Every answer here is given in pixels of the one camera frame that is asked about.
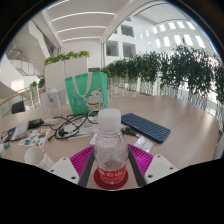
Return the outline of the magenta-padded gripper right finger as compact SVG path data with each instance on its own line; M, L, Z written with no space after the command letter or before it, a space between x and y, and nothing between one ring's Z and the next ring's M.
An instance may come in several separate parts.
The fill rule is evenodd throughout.
M160 154L151 155L144 150L128 145L129 161L138 187L145 186L177 171L177 168Z

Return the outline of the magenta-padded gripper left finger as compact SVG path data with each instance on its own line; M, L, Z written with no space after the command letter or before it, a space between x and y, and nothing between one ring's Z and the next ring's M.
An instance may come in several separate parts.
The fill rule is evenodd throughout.
M70 158L62 157L49 172L67 181L86 187L94 162L94 146L89 146Z

